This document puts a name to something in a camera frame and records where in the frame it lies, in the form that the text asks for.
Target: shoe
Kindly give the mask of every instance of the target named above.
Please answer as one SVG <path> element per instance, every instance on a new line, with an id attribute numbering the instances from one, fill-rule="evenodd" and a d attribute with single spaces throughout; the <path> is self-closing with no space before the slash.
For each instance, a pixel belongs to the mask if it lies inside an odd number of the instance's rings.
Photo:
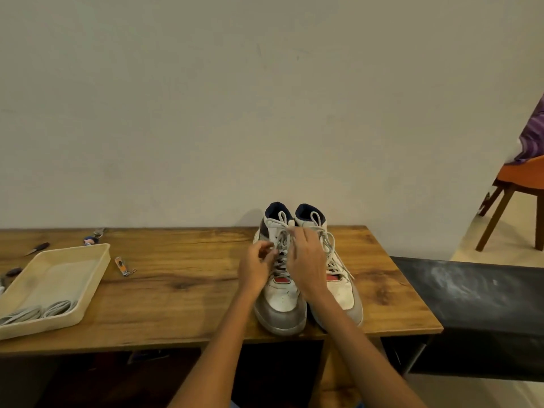
<path id="1" fill-rule="evenodd" d="M 297 226 L 311 227 L 317 231 L 323 244 L 323 250 L 327 254 L 327 288 L 353 322 L 357 326 L 362 325 L 363 305 L 359 292 L 355 287 L 353 275 L 350 274 L 338 253 L 336 253 L 335 239 L 332 233 L 327 231 L 325 215 L 314 206 L 304 203 L 296 209 L 295 222 Z M 313 310 L 312 313 L 316 322 L 323 328 L 323 324 L 316 317 L 316 313 Z"/>
<path id="2" fill-rule="evenodd" d="M 291 213 L 284 204 L 274 202 L 264 212 L 253 239 L 253 243 L 269 240 L 279 251 L 268 282 L 255 302 L 254 311 L 263 327 L 280 336 L 296 335 L 306 326 L 306 301 L 287 270 L 289 226 L 295 226 Z"/>

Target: tray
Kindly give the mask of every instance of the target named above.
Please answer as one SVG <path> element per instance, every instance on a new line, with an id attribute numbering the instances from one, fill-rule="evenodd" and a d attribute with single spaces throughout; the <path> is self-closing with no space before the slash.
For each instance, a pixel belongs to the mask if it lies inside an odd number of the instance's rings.
<path id="1" fill-rule="evenodd" d="M 110 261 L 110 245 L 68 247 L 38 253 L 0 296 L 0 318 L 18 309 L 77 301 L 61 315 L 0 326 L 0 340 L 76 325 L 85 314 Z"/>

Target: forearm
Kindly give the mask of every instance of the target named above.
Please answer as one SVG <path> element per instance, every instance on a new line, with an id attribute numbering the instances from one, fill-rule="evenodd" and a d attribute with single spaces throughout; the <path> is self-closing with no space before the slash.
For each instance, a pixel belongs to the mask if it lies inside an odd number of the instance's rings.
<path id="1" fill-rule="evenodd" d="M 425 404 L 345 314 L 328 290 L 311 303 L 368 408 L 425 408 Z"/>
<path id="2" fill-rule="evenodd" d="M 245 327 L 255 302 L 238 291 L 214 337 L 174 396 L 169 408 L 227 408 Z"/>

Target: hand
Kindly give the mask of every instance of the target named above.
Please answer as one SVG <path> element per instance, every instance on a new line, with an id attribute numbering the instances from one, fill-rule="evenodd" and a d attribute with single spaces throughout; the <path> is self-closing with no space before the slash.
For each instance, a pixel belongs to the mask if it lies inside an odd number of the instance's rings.
<path id="1" fill-rule="evenodd" d="M 248 247 L 238 266 L 238 289 L 240 292 L 259 296 L 266 285 L 278 251 L 271 250 L 273 243 L 260 240 Z"/>
<path id="2" fill-rule="evenodd" d="M 327 256 L 317 232 L 307 227 L 290 227 L 287 270 L 303 297 L 310 303 L 322 298 L 327 288 Z"/>

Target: wooden chair leg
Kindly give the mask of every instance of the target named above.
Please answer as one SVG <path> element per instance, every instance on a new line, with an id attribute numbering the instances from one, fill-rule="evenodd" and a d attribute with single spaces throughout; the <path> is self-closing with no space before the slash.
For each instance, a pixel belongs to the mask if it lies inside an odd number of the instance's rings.
<path id="1" fill-rule="evenodd" d="M 536 197 L 535 249 L 544 250 L 544 192 Z"/>
<path id="2" fill-rule="evenodd" d="M 478 252 L 482 252 L 482 250 L 484 249 L 485 244 L 489 240 L 489 236 L 491 236 L 491 233 L 493 233 L 495 226 L 497 226 L 497 223 L 499 223 L 499 219 L 502 216 L 504 210 L 507 208 L 508 202 L 510 202 L 510 199 L 512 198 L 512 195 L 515 191 L 516 185 L 513 183 L 511 183 L 510 186 L 508 186 L 504 190 L 504 196 L 500 200 L 499 206 L 497 206 L 497 210 L 495 211 L 495 213 L 493 213 L 491 220 L 489 220 L 489 224 L 487 225 L 484 234 L 481 236 L 481 239 L 478 242 L 478 246 L 476 246 L 476 250 Z"/>
<path id="3" fill-rule="evenodd" d="M 489 198 L 489 200 L 486 201 L 484 208 L 481 210 L 480 213 L 478 213 L 480 216 L 485 216 L 485 214 L 487 213 L 487 211 L 489 210 L 489 208 L 490 208 L 491 206 L 493 206 L 493 204 L 495 203 L 495 200 L 497 200 L 497 198 L 498 198 L 499 195 L 500 195 L 500 192 L 502 192 L 502 191 L 503 191 L 503 188 L 500 187 L 500 186 L 497 186 L 497 188 L 495 189 L 495 192 L 493 192 L 493 194 L 491 195 L 491 197 Z"/>

